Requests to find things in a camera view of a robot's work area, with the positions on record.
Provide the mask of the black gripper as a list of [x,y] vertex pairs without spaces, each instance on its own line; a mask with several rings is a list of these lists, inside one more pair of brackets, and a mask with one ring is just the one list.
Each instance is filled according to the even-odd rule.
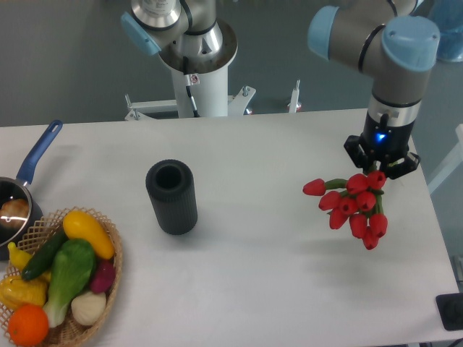
[[344,149],[358,169],[387,170],[389,179],[398,179],[420,164],[420,156],[409,151],[414,125],[412,108],[374,107],[367,111],[361,135],[349,135]]

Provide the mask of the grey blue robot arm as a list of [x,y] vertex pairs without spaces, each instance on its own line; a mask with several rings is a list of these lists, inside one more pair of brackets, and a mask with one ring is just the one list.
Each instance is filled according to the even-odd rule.
[[[417,1],[355,1],[326,6],[312,19],[307,44],[318,56],[338,61],[373,79],[362,133],[344,148],[356,167],[378,167],[390,179],[420,162],[409,138],[436,62],[440,33],[416,17]],[[182,118],[235,116],[254,90],[228,94],[228,67],[237,37],[216,16],[214,1],[133,1],[121,17],[129,39],[145,54],[159,55],[170,69]]]

